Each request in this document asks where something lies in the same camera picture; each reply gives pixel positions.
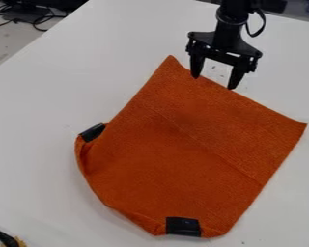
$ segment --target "orange cloth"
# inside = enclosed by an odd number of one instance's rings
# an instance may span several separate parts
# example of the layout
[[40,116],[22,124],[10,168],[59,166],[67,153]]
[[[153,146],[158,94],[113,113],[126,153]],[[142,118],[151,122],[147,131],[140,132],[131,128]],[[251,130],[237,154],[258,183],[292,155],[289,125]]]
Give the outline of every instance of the orange cloth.
[[76,140],[94,192],[154,235],[166,217],[229,231],[301,137],[306,123],[201,77],[169,56],[95,140]]

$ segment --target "black clip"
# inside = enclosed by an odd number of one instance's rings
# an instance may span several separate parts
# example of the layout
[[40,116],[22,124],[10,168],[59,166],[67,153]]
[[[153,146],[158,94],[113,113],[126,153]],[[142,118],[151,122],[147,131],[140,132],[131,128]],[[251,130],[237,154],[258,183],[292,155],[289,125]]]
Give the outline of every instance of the black clip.
[[80,135],[86,143],[89,143],[100,136],[100,134],[104,131],[105,125],[104,123],[96,124],[95,126],[83,131]]
[[166,233],[175,235],[201,236],[201,229],[199,222],[196,219],[167,217]]

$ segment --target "robotic arm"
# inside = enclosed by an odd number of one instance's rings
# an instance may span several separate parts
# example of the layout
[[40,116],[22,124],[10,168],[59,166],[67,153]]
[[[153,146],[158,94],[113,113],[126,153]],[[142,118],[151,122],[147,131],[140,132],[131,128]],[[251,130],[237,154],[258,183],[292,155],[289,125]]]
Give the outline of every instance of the robotic arm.
[[[263,26],[251,34],[247,25],[249,14],[257,13]],[[228,89],[237,87],[242,77],[254,72],[263,53],[246,43],[241,35],[243,25],[248,35],[257,37],[266,26],[266,17],[260,9],[259,0],[222,0],[216,12],[217,25],[214,32],[190,32],[186,51],[190,55],[191,75],[198,78],[206,58],[233,66]]]

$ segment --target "cloth fold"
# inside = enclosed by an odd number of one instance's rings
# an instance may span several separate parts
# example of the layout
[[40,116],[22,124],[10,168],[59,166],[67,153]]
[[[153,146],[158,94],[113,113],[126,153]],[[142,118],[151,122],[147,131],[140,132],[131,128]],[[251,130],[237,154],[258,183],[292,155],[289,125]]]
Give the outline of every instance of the cloth fold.
[[149,233],[168,233],[167,218],[180,217],[213,237],[234,226],[305,127],[193,79],[169,56],[97,138],[78,136],[75,153],[101,201]]

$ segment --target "white table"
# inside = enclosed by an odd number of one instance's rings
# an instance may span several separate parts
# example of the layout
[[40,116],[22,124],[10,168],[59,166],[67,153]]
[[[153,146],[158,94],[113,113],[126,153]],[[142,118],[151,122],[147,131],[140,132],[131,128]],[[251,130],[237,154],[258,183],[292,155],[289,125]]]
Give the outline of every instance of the white table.
[[[91,0],[0,67],[1,228],[31,247],[309,246],[309,126],[256,202],[212,240],[152,237],[103,206],[76,166],[76,134],[109,121],[168,54],[187,66],[186,33],[213,30],[216,8]],[[309,23],[269,16],[247,40],[265,56],[238,91],[309,122]],[[204,74],[226,83],[229,70],[207,62]]]

